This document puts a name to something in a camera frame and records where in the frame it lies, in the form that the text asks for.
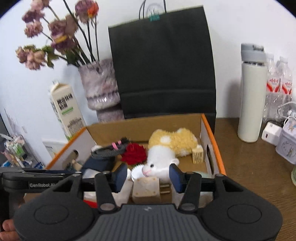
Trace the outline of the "person left hand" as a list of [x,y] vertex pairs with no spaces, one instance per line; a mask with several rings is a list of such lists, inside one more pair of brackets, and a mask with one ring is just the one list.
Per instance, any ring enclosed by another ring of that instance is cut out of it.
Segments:
[[3,222],[3,229],[4,231],[1,232],[2,241],[20,241],[12,219]]

